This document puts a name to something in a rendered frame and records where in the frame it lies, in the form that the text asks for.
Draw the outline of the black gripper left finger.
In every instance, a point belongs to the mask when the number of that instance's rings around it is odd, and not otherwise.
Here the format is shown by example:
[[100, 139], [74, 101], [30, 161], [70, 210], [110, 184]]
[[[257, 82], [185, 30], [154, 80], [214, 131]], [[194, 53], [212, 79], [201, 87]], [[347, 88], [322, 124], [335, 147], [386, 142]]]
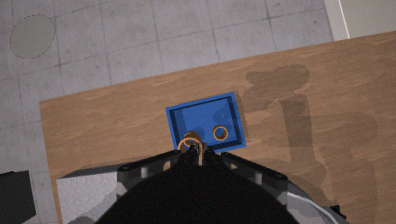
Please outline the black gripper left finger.
[[170, 161], [169, 169], [193, 167], [199, 165], [199, 143], [191, 145], [186, 153], [181, 150], [172, 150], [136, 162], [132, 162], [117, 169], [117, 196], [116, 201], [132, 186], [164, 171], [164, 164]]

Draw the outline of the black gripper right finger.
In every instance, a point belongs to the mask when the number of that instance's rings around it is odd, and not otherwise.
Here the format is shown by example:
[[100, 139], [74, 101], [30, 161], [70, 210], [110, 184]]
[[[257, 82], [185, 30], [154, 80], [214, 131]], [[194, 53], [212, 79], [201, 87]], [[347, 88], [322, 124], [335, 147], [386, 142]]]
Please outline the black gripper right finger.
[[212, 147], [207, 145], [207, 142], [203, 142], [202, 165], [231, 172], [231, 164], [238, 168], [240, 176], [262, 186], [287, 208], [288, 177], [286, 175], [229, 152], [221, 152], [221, 155], [216, 154]]

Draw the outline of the blue open crate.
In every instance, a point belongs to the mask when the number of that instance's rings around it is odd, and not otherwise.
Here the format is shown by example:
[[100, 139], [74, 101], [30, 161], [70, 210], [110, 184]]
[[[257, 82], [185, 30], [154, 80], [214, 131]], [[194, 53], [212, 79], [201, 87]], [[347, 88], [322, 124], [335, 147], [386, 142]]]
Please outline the blue open crate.
[[[186, 133], [192, 130], [215, 153], [247, 147], [234, 92], [166, 107], [165, 110], [174, 150]], [[215, 139], [212, 129], [216, 125], [227, 129], [225, 140]]]

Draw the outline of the bronze bushing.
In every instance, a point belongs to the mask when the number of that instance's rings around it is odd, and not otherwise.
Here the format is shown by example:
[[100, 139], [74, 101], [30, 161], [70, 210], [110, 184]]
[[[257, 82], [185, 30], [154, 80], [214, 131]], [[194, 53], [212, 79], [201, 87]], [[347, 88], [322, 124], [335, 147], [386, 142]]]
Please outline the bronze bushing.
[[[215, 135], [215, 130], [218, 129], [218, 128], [223, 128], [223, 130], [224, 130], [223, 135], [221, 135], [221, 136], [216, 136], [216, 135]], [[227, 138], [227, 136], [228, 136], [228, 131], [226, 130], [226, 128], [224, 128], [224, 127], [221, 126], [221, 125], [216, 125], [216, 126], [214, 126], [213, 129], [212, 129], [212, 133], [213, 133], [215, 139], [217, 139], [217, 140], [219, 140], [219, 141], [225, 140], [225, 139]]]
[[197, 143], [199, 143], [199, 145], [200, 145], [200, 148], [199, 148], [199, 159], [200, 159], [201, 156], [202, 156], [202, 146], [203, 146], [203, 142], [202, 142], [201, 137], [198, 134], [196, 134], [196, 133], [189, 133], [189, 134], [185, 135], [183, 137], [183, 139], [181, 140], [181, 142], [179, 143], [178, 149], [177, 149], [177, 150], [181, 150], [181, 154], [187, 152], [187, 150], [186, 150], [186, 148], [184, 147], [184, 144], [183, 144], [185, 140], [194, 140]]
[[[186, 135], [187, 134], [189, 134], [189, 133], [196, 133], [195, 131], [188, 131], [187, 133], [186, 133]], [[197, 134], [197, 133], [196, 133]], [[186, 145], [186, 146], [188, 146], [188, 147], [190, 147], [191, 145], [195, 145], [195, 142], [196, 141], [194, 141], [194, 142], [190, 142], [190, 141], [188, 141], [188, 140], [186, 140], [186, 141], [184, 141], [184, 144]]]

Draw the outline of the grey round turntable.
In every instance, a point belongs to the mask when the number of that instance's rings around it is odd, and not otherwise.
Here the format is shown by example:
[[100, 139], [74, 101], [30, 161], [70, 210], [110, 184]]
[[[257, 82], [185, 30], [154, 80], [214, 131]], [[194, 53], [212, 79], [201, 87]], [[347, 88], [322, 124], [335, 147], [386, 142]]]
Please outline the grey round turntable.
[[294, 185], [288, 180], [287, 209], [300, 224], [350, 224], [346, 221], [347, 217], [340, 213], [339, 205], [320, 206]]

